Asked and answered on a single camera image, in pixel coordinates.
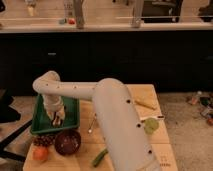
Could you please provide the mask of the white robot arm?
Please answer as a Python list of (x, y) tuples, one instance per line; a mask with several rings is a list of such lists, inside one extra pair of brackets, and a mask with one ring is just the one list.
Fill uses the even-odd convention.
[(114, 78), (61, 82), (46, 72), (33, 82), (42, 95), (91, 100), (115, 171), (162, 171), (128, 87)]

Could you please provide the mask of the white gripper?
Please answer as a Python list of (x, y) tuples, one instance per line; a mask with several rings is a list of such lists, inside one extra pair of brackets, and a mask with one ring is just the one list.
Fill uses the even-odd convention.
[(64, 103), (58, 95), (44, 95), (43, 105), (48, 117), (53, 120), (54, 115), (57, 115), (60, 119), (65, 119)]

